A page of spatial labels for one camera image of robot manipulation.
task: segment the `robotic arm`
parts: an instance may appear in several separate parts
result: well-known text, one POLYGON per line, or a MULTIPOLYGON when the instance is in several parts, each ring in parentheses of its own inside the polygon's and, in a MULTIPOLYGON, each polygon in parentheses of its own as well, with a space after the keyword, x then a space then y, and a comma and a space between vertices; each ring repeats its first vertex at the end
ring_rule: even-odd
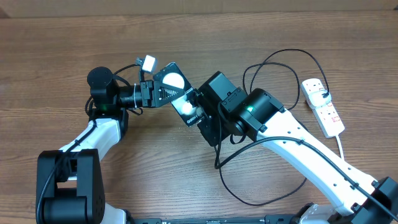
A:
POLYGON ((156 108, 170 102, 188 126, 197 124, 210 146, 219 145, 231 134, 247 136, 253 144, 262 143, 286 159, 331 202, 331 205, 306 205, 296 215, 275 220, 266 216, 263 220, 266 224, 382 224, 390 223, 392 218, 380 205, 392 214, 398 213, 396 182, 389 177, 378 182, 340 159, 268 92, 255 89, 247 95, 221 72, 215 73, 199 89, 193 89, 175 63, 154 75, 154 80, 144 80, 144 72, 153 72, 155 60, 147 56, 137 59, 137 64, 139 85, 125 82, 127 86, 120 87, 116 80, 121 78, 104 67, 88 74, 93 102, 89 103, 87 129, 59 151, 44 151, 38 158, 37 223, 151 224, 150 220, 134 221, 129 212, 105 202, 100 160, 125 135, 127 110, 156 108), (57 188, 57 182, 67 180, 76 180, 76 188, 57 188))

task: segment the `white circle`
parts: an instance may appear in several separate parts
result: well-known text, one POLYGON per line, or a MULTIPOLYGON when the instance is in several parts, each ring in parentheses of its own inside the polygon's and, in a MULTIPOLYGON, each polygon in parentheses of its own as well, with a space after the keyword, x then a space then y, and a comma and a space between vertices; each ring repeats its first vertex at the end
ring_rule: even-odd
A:
POLYGON ((185 82, 182 76, 178 73, 171 72, 163 78, 163 83, 177 88, 184 89, 185 82))
POLYGON ((183 114, 191 114, 193 106, 190 102, 185 102, 181 107, 181 112, 183 114))

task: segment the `wooden table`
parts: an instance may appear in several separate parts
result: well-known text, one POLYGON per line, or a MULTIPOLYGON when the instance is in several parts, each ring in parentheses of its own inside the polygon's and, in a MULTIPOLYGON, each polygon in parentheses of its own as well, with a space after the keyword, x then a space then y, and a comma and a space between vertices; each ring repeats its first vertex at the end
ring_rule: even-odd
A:
MULTIPOLYGON (((85 129, 88 72, 98 66, 116 71, 146 54, 159 59, 158 69, 177 62, 195 87, 218 70, 241 86, 244 69, 273 51, 305 49, 325 69, 346 126, 346 160, 376 179, 398 180, 397 12, 3 19, 0 33, 0 223, 34 223, 37 156, 85 129)), ((272 61, 289 64, 301 81, 322 78, 305 54, 284 52, 272 61)), ((136 70, 121 76, 137 81, 136 70)), ((286 106, 297 94, 294 76, 275 66, 264 67, 255 87, 286 106)), ((338 153, 303 97, 292 112, 338 153)), ((223 145, 222 159, 242 146, 223 145)), ((244 205, 222 186, 214 159, 199 130, 186 127, 171 106, 145 110, 131 116, 126 137, 101 162, 106 200, 137 218, 168 219, 262 217, 295 213, 307 202, 327 203, 307 182, 265 207, 244 205)), ((303 180, 261 147, 223 170, 233 192, 253 203, 285 194, 303 180)))

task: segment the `white power strip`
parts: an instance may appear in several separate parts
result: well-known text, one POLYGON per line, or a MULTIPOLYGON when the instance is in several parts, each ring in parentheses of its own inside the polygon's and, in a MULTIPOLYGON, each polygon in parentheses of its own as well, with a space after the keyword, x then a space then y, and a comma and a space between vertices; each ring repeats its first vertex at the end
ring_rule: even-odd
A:
POLYGON ((311 78, 302 82, 301 89, 326 138, 336 137, 339 144, 341 158, 344 159, 338 135, 344 131, 345 127, 331 102, 331 97, 329 97, 324 103, 311 102, 311 100, 318 99, 317 97, 314 97, 314 95, 322 95, 322 93, 325 92, 322 82, 317 78, 311 78))

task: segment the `power outlet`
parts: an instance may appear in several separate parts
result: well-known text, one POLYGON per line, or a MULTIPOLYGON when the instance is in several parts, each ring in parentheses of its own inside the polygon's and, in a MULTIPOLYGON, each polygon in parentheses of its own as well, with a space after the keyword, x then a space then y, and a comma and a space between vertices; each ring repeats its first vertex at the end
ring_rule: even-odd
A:
POLYGON ((342 133, 345 127, 332 102, 314 108, 311 106, 310 100, 308 100, 310 94, 325 90, 322 82, 317 78, 311 78, 302 82, 301 89, 326 138, 332 138, 342 133))

